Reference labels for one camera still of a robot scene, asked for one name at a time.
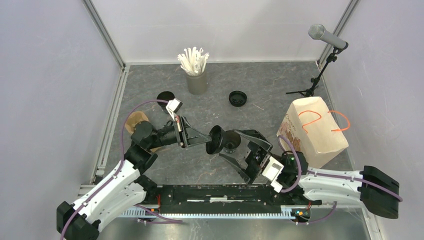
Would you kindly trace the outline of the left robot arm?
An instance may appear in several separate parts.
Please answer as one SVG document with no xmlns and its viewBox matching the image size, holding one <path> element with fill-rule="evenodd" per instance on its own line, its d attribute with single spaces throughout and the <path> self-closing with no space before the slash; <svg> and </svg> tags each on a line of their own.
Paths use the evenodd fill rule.
<svg viewBox="0 0 424 240">
<path fill-rule="evenodd" d="M 153 203 L 157 190 L 146 184 L 144 173 L 158 158 L 152 149 L 178 144 L 189 148 L 210 144 L 212 137 L 193 128 L 184 116 L 175 116 L 161 129 L 149 121 L 134 127 L 131 145 L 104 179 L 73 203 L 56 210 L 56 227 L 62 240 L 95 240 L 100 232 L 128 208 Z"/>
</svg>

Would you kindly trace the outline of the black coffee cup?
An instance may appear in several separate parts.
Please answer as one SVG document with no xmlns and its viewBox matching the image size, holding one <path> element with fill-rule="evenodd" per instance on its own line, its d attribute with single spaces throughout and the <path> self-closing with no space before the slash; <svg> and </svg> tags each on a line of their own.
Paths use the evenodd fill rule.
<svg viewBox="0 0 424 240">
<path fill-rule="evenodd" d="M 236 151 L 236 149 L 241 144 L 241 136 L 233 131 L 233 130 L 227 130 L 224 134 L 223 142 L 223 150 L 227 154 L 232 154 Z"/>
</svg>

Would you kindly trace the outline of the brown cardboard cup carrier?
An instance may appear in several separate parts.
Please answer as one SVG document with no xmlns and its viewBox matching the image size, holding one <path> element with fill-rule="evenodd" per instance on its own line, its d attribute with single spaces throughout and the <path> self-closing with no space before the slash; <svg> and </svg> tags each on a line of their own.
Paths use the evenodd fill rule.
<svg viewBox="0 0 424 240">
<path fill-rule="evenodd" d="M 146 116 L 146 114 L 143 111 L 135 111 L 131 113 L 126 120 L 124 127 L 127 130 L 127 132 L 132 135 L 135 131 L 135 127 L 140 122 L 150 122 L 149 118 Z"/>
</svg>

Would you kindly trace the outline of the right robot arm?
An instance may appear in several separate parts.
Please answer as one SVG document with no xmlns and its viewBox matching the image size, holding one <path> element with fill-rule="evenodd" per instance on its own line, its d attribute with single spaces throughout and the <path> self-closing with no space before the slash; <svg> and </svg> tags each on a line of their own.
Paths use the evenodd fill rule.
<svg viewBox="0 0 424 240">
<path fill-rule="evenodd" d="M 207 150 L 233 152 L 241 140 L 247 141 L 246 167 L 236 159 L 222 157 L 236 170 L 244 182 L 252 184 L 262 176 L 274 195 L 288 197 L 291 205 L 313 203 L 359 204 L 369 212 L 386 219 L 399 217 L 400 184 L 374 166 L 363 170 L 335 171 L 310 167 L 302 152 L 291 148 L 281 155 L 271 152 L 273 146 L 256 130 L 220 130 Z"/>
</svg>

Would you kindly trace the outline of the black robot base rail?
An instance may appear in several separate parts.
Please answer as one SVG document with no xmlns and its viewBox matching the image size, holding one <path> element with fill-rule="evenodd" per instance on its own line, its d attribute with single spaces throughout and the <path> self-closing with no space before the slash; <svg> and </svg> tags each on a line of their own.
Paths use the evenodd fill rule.
<svg viewBox="0 0 424 240">
<path fill-rule="evenodd" d="M 161 214 L 278 214 L 282 206 L 319 206 L 303 190 L 277 192 L 265 184 L 158 185 L 147 190 L 142 206 L 157 205 Z"/>
</svg>

